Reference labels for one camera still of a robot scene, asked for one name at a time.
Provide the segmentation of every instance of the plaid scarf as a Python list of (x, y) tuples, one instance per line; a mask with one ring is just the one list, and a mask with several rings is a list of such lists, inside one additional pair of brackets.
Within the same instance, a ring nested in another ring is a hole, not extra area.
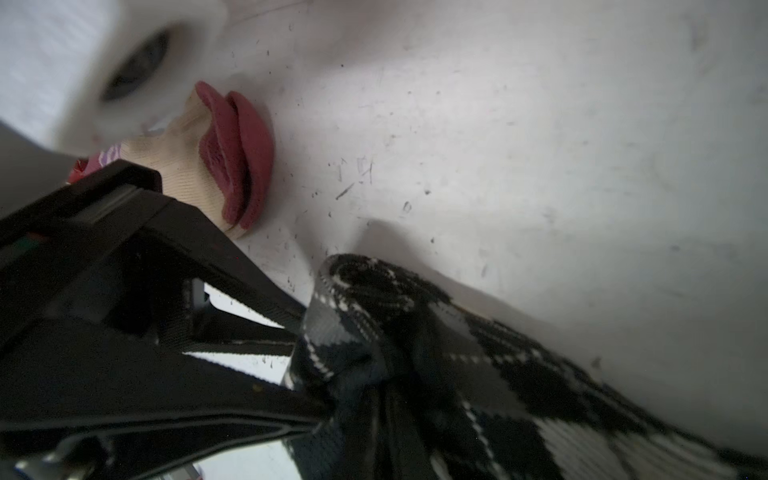
[(283, 382), (333, 417), (286, 445), (304, 479), (736, 480), (768, 462), (655, 419), (573, 363), (356, 255), (322, 266)]

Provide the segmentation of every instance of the pink fabric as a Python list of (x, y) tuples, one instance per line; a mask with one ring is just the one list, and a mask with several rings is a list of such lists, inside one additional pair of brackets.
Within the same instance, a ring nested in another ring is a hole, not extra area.
[(202, 81), (195, 91), (213, 117), (200, 139), (200, 157), (224, 194), (221, 215), (247, 230), (264, 208), (274, 161), (272, 137), (243, 95), (231, 91), (224, 98)]
[(106, 167), (118, 158), (120, 158), (121, 144), (115, 144), (109, 147), (107, 150), (93, 154), (88, 157), (88, 165), (83, 171), (83, 177), (86, 177), (96, 170)]

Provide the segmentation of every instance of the red object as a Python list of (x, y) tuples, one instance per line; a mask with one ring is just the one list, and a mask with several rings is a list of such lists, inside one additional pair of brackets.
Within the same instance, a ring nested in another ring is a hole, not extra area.
[(195, 91), (213, 118), (200, 139), (200, 157), (224, 194), (221, 215), (247, 230), (264, 208), (275, 156), (272, 137), (243, 95), (231, 91), (224, 98), (202, 81)]
[(82, 177), (85, 177), (87, 175), (85, 173), (85, 168), (88, 166), (88, 159), (87, 158), (78, 158), (74, 162), (74, 166), (72, 167), (72, 170), (69, 172), (69, 177), (67, 178), (68, 184), (73, 184), (74, 182), (80, 180)]

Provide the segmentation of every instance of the scuff mark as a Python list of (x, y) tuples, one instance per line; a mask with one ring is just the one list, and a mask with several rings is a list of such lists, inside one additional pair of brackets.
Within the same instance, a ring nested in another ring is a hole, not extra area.
[(710, 39), (710, 26), (707, 22), (707, 18), (689, 12), (683, 16), (683, 21), (688, 27), (690, 51), (696, 53), (701, 50)]
[(349, 185), (347, 188), (345, 188), (345, 189), (344, 189), (344, 191), (343, 191), (342, 193), (340, 193), (340, 194), (336, 195), (336, 199), (338, 200), (339, 198), (341, 198), (341, 197), (343, 197), (344, 195), (346, 195), (346, 194), (347, 194), (347, 192), (349, 192), (350, 190), (352, 190), (352, 187), (354, 187), (354, 186), (355, 186), (355, 184), (354, 184), (354, 183), (350, 184), (350, 185)]
[(293, 222), (294, 223), (299, 223), (299, 219), (301, 218), (301, 216), (304, 215), (305, 213), (307, 213), (308, 211), (309, 210), (304, 210), (302, 213), (296, 215), (296, 219)]
[(362, 172), (360, 176), (368, 174), (368, 181), (373, 185), (373, 160), (371, 160), (371, 164), (368, 166), (368, 170)]

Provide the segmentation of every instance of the black plastic part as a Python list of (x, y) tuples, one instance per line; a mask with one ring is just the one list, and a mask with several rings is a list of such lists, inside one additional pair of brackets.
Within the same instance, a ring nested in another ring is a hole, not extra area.
[[(304, 307), (160, 188), (118, 161), (0, 221), (0, 478), (139, 480), (327, 417), (181, 354), (290, 354)], [(285, 328), (217, 310), (203, 281)]]

